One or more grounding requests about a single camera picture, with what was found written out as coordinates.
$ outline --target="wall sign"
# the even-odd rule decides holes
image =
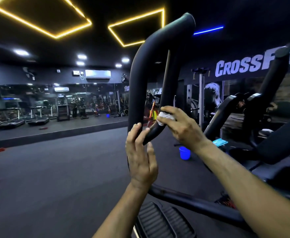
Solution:
[[[272,60],[275,59],[274,53],[281,47],[275,47],[265,51],[264,55],[257,54],[253,57],[245,57],[242,60],[217,62],[215,76],[230,75],[245,72],[256,72],[258,70],[268,69]]]

